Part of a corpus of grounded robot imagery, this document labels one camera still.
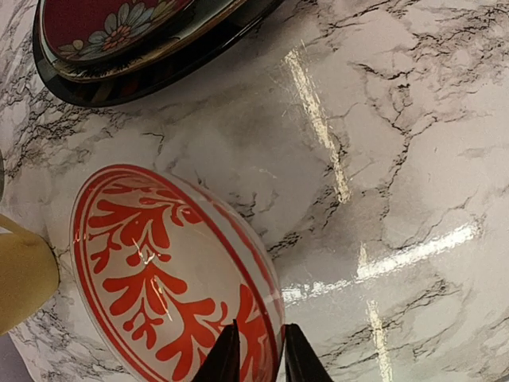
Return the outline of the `red floral plate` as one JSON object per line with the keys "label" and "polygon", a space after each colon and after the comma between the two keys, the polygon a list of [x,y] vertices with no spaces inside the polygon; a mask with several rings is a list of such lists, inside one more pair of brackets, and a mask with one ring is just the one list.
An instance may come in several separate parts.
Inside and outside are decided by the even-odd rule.
{"label": "red floral plate", "polygon": [[191,5],[187,0],[42,1],[40,27],[55,57],[91,64],[139,45]]}

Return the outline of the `yellow ceramic mug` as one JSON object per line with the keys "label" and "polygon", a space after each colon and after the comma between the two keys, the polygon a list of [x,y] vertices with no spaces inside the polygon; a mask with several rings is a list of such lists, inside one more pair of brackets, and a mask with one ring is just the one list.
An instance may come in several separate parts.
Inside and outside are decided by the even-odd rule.
{"label": "yellow ceramic mug", "polygon": [[1,216],[1,334],[35,314],[56,292],[60,276],[47,242]]}

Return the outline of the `black striped rim plate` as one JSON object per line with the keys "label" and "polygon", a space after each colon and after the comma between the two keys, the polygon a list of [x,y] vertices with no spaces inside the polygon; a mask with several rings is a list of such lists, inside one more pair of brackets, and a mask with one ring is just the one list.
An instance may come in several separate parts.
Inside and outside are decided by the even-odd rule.
{"label": "black striped rim plate", "polygon": [[178,52],[119,77],[78,83],[59,75],[45,57],[39,21],[33,23],[32,48],[37,72],[46,88],[65,103],[78,107],[113,107],[141,99],[185,78],[235,46],[282,3],[248,2],[212,30]]}

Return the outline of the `pale green plate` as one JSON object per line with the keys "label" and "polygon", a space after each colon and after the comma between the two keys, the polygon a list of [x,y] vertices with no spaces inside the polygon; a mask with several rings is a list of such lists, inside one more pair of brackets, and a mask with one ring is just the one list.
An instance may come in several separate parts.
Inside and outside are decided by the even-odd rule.
{"label": "pale green plate", "polygon": [[154,64],[190,45],[245,4],[244,1],[196,1],[175,25],[165,27],[155,37],[106,63],[78,66],[57,58],[45,42],[41,42],[43,57],[51,68],[66,80],[91,83],[123,76]]}

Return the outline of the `white red patterned bowl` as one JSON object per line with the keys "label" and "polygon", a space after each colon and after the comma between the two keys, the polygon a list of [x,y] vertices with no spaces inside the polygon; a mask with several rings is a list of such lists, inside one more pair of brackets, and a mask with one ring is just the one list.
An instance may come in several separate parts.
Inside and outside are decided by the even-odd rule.
{"label": "white red patterned bowl", "polygon": [[285,308],[253,228],[204,187],[118,164],[76,196],[72,267],[101,338],[140,381],[190,381],[239,328],[242,381],[278,374]]}

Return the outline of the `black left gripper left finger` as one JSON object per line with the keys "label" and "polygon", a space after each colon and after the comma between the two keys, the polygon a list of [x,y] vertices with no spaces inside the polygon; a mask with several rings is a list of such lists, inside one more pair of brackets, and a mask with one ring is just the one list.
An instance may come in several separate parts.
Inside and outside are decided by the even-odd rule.
{"label": "black left gripper left finger", "polygon": [[240,340],[236,320],[226,325],[192,382],[239,382]]}

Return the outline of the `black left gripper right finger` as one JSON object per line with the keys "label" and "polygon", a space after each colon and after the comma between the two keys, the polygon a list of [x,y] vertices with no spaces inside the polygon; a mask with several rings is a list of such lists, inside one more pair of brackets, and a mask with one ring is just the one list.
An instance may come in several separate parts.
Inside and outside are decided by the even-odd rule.
{"label": "black left gripper right finger", "polygon": [[299,325],[286,325],[285,343],[286,381],[332,382]]}

